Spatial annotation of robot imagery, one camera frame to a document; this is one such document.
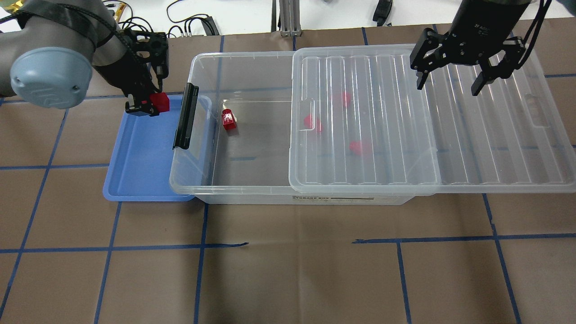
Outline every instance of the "red object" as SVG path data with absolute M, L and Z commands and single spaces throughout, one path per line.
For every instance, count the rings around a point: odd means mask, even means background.
M 222 110 L 222 126 L 225 130 L 231 130 L 236 128 L 236 119 L 232 114 L 232 110 L 224 109 Z
M 150 100 L 152 101 L 152 105 L 158 109 L 158 112 L 170 111 L 170 99 L 168 99 L 168 95 L 166 95 L 165 92 L 152 93 Z
M 372 153 L 372 145 L 364 144 L 361 141 L 350 142 L 349 148 L 354 154 L 360 156 Z
M 304 126 L 306 126 L 307 129 L 314 129 L 314 121 L 312 121 L 312 114 L 304 117 Z M 322 132 L 322 124 L 320 124 L 319 119 L 316 119 L 315 129 L 318 133 Z
M 342 93 L 342 104 L 344 108 L 348 108 L 350 106 L 350 101 L 352 100 L 352 96 L 348 92 Z
M 342 92 L 340 95 L 338 95 L 338 93 L 336 92 L 332 96 L 332 101 L 336 105 L 342 104 L 342 107 L 344 109 L 348 109 L 348 107 L 350 106 L 350 102 L 352 101 L 352 95 L 346 91 Z

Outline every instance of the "red block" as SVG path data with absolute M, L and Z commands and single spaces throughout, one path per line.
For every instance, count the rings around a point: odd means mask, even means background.
M 225 130 L 231 130 L 236 128 L 236 119 L 232 114 L 232 110 L 224 109 L 222 110 L 222 126 Z
M 349 148 L 358 156 L 369 155 L 372 153 L 372 145 L 370 143 L 362 143 L 361 141 L 351 141 Z
M 158 112 L 170 111 L 170 99 L 168 99 L 168 95 L 166 95 L 165 92 L 152 93 L 150 100 L 152 101 L 152 105 L 158 109 Z
M 320 120 L 316 118 L 316 131 L 318 133 L 322 132 L 322 124 L 320 124 Z M 312 114 L 304 117 L 304 126 L 306 126 L 306 128 L 308 129 L 313 129 L 314 128 L 314 121 L 312 120 Z

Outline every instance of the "plastic box lid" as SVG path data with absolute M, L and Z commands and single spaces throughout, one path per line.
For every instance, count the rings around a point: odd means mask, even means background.
M 576 156 L 534 53 L 473 97 L 478 67 L 435 70 L 417 90 L 413 47 L 295 52 L 293 188 L 322 195 L 576 191 Z

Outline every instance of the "blue plastic tray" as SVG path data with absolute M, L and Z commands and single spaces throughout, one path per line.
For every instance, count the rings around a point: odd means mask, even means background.
M 170 111 L 159 116 L 124 114 L 104 182 L 106 199 L 189 201 L 194 198 L 174 193 L 168 182 L 182 96 L 168 97 Z

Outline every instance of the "blue tape line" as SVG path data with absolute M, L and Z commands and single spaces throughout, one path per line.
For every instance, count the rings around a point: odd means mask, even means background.
M 51 169 L 80 169 L 80 168 L 104 168 L 109 167 L 109 163 L 97 163 L 97 164 L 69 164 L 69 165 L 52 165 Z
M 368 45 L 368 37 L 366 37 L 366 28 L 362 27 L 362 37 L 364 37 L 364 45 Z
M 352 244 L 380 244 L 380 243 L 423 243 L 423 242 L 467 242 L 487 241 L 494 239 L 493 236 L 447 236 L 440 238 L 395 238 L 395 239 L 357 239 Z
M 544 75 L 545 78 L 571 78 L 576 77 L 576 73 L 567 73 L 567 74 L 546 74 Z
M 246 156 L 246 157 L 231 157 L 230 161 L 254 161 L 256 160 L 255 156 Z
M 204 245 L 206 244 L 206 229 L 208 227 L 208 204 L 204 203 L 204 222 L 202 222 L 202 239 L 200 241 L 200 258 L 198 260 L 198 277 L 196 278 L 196 298 L 194 302 L 194 324 L 198 324 L 200 314 L 200 288 L 202 286 L 202 270 L 204 268 Z
M 224 35 L 220 37 L 220 53 L 224 52 Z
M 112 251 L 184 250 L 187 248 L 201 248 L 201 246 L 200 244 L 115 246 Z
M 27 165 L 23 167 L 0 167 L 0 170 L 32 170 L 32 169 L 46 169 L 46 165 Z
M 12 289 L 12 285 L 6 287 L 6 291 L 4 292 L 4 298 L 2 298 L 2 306 L 0 306 L 0 318 L 2 318 L 2 314 L 4 314 L 4 307 L 6 307 L 6 302 L 8 301 L 8 296 L 10 295 L 10 290 Z
M 118 219 L 120 218 L 120 211 L 122 209 L 122 201 L 118 202 L 116 208 L 116 216 L 114 216 L 114 225 L 112 226 L 112 234 L 110 234 L 110 243 L 108 243 L 108 254 L 106 255 L 106 263 L 104 264 L 104 274 L 102 275 L 102 283 L 100 284 L 100 293 L 98 294 L 98 303 L 96 304 L 96 313 L 94 315 L 94 324 L 98 324 L 100 319 L 100 310 L 102 308 L 102 299 L 104 298 L 104 288 L 106 288 L 106 279 L 108 278 L 108 269 L 110 268 L 110 258 L 112 256 L 112 247 L 114 246 L 114 238 L 116 238 L 116 229 L 118 228 Z
M 492 228 L 492 233 L 494 235 L 494 243 L 496 244 L 498 259 L 500 259 L 500 266 L 502 267 L 502 273 L 504 274 L 504 281 L 506 282 L 506 288 L 508 289 L 508 296 L 510 297 L 510 303 L 512 304 L 512 311 L 514 312 L 514 317 L 516 318 L 516 324 L 521 324 L 522 320 L 520 318 L 520 312 L 518 311 L 518 305 L 516 305 L 516 298 L 514 297 L 514 291 L 512 290 L 512 284 L 510 283 L 510 277 L 508 276 L 508 268 L 506 267 L 504 254 L 502 253 L 502 246 L 500 245 L 500 240 L 498 239 L 498 231 L 496 230 L 496 226 L 493 222 L 492 209 L 490 209 L 488 195 L 482 194 L 482 198 L 484 199 L 484 206 L 486 207 L 486 213 L 488 214 L 490 227 Z
M 205 244 L 204 248 L 229 248 L 242 247 L 248 242 L 237 244 L 212 243 Z M 114 246 L 112 251 L 151 251 L 151 250 L 193 250 L 202 248 L 201 244 L 174 244 L 174 245 L 144 245 L 144 246 Z M 53 253 L 53 252 L 103 252 L 108 251 L 108 247 L 41 247 L 25 248 L 23 253 Z M 5 248 L 0 250 L 0 254 L 10 254 L 20 252 L 19 248 Z
M 2 299 L 2 305 L 0 306 L 0 319 L 2 319 L 2 314 L 4 314 L 4 308 L 6 307 L 6 302 L 8 300 L 12 284 L 14 283 L 14 278 L 16 277 L 16 272 L 20 265 L 20 260 L 22 259 L 22 254 L 24 253 L 24 247 L 26 246 L 26 241 L 28 240 L 28 235 L 30 234 L 30 229 L 32 228 L 32 223 L 34 222 L 34 217 L 36 216 L 36 211 L 38 210 L 38 204 L 40 203 L 40 197 L 44 191 L 44 185 L 46 184 L 46 179 L 48 178 L 48 172 L 50 171 L 50 166 L 56 155 L 56 149 L 58 148 L 58 143 L 60 142 L 60 137 L 62 136 L 62 131 L 64 129 L 64 124 L 68 117 L 68 110 L 64 112 L 64 117 L 60 123 L 60 129 L 58 130 L 58 135 L 56 135 L 56 140 L 54 141 L 54 146 L 52 147 L 52 153 L 50 153 L 50 159 L 48 160 L 48 165 L 44 171 L 44 176 L 42 177 L 42 182 L 40 188 L 38 189 L 38 195 L 36 195 L 36 200 L 34 202 L 34 207 L 32 208 L 32 213 L 30 214 L 30 219 L 28 220 L 28 225 L 26 226 L 26 231 L 24 232 L 24 237 L 22 238 L 22 244 L 20 244 L 20 250 L 18 251 L 18 256 L 12 268 L 12 274 L 10 275 L 10 280 L 8 281 L 8 286 L 6 287 L 6 292 L 4 298 Z
M 108 251 L 107 247 L 46 247 L 25 248 L 24 253 L 50 253 L 50 252 L 102 252 Z
M 400 268 L 400 282 L 402 283 L 406 321 L 408 324 L 412 324 L 412 315 L 410 315 L 410 304 L 408 302 L 408 288 L 406 287 L 406 275 L 404 274 L 404 260 L 402 259 L 402 248 L 400 247 L 400 242 L 396 243 L 396 252 L 398 254 L 398 266 Z
M 498 235 L 499 240 L 573 239 L 573 238 L 576 238 L 576 233 Z

